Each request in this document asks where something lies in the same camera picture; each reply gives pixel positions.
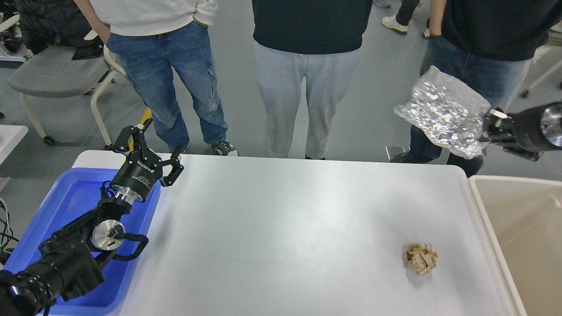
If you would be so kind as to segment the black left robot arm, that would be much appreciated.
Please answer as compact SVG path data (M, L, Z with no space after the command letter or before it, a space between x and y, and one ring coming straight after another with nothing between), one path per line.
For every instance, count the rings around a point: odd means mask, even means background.
M18 273L1 271L3 316L48 315L58 297L68 301L85 296L102 284L110 261L128 262L140 256L149 239L126 232L121 218L135 202L145 202L156 183L171 186L184 170L183 146L177 146L167 160L147 147L144 133L150 122L123 128L110 146L126 160L112 180L101 184L96 207L44 240L36 262Z

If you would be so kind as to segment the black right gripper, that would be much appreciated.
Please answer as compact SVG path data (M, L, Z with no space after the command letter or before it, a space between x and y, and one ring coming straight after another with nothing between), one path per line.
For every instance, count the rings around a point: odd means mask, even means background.
M549 145L542 132L542 116L547 106L542 105L518 113L506 114L501 108L490 108L484 115L483 132L496 132L504 120L510 119L511 134L483 134L482 142L502 147L503 151L536 162Z

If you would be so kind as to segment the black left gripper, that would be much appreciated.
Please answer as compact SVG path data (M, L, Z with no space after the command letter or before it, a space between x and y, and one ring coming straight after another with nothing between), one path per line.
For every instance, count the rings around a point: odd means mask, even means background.
M126 126L114 144L106 147L107 151L126 156L125 163L110 182L111 190L129 197L136 194L135 200L139 202L145 202L157 180L163 187L172 186L184 170L180 163L183 146L177 146L169 159L162 160L155 152L147 153L145 132L143 126ZM165 166L171 166L167 175L163 174Z

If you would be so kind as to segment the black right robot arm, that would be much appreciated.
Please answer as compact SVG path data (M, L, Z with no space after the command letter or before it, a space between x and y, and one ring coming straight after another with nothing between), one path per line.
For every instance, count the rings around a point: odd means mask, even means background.
M484 116L480 142L501 146L505 152L536 162L546 151L562 149L561 102L518 113L492 108Z

